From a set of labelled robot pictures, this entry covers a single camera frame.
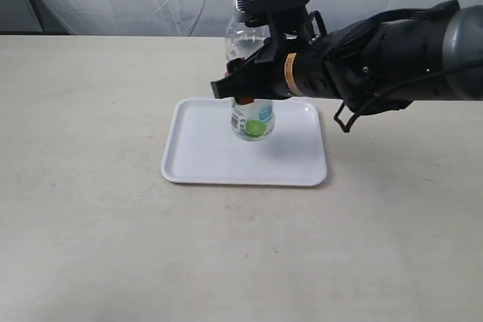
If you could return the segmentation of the black gripper yellow label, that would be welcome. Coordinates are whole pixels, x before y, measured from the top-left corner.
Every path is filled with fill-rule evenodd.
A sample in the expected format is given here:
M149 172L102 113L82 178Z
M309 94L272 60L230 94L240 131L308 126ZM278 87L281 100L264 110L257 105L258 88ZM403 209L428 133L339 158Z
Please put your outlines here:
M246 105L262 100L291 97L339 99L334 73L324 60L324 42L290 40L277 57L268 38L249 58L235 58L226 64L224 78L210 83L215 99L233 98Z

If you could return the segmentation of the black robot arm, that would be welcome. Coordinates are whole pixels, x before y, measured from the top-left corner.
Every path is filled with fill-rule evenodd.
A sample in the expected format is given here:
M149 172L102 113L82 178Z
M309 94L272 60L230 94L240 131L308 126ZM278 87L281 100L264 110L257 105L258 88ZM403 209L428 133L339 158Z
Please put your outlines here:
M342 100L374 115L420 100L482 99L482 8L385 11L335 32L305 7L255 15L270 35L211 85L217 99Z

